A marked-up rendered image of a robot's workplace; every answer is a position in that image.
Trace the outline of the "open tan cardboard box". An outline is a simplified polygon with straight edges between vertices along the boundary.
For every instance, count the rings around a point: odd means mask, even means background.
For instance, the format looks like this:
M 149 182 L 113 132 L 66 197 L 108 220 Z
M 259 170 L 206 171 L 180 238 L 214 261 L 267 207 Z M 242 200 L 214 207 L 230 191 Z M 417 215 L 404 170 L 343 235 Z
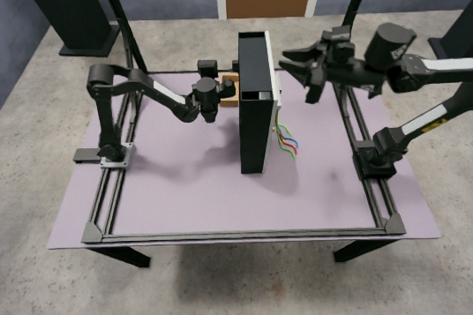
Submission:
M 231 99 L 221 99 L 220 107 L 238 107 L 238 74 L 222 73 L 221 83 L 223 83 L 224 79 L 232 79 L 235 81 L 236 95 Z

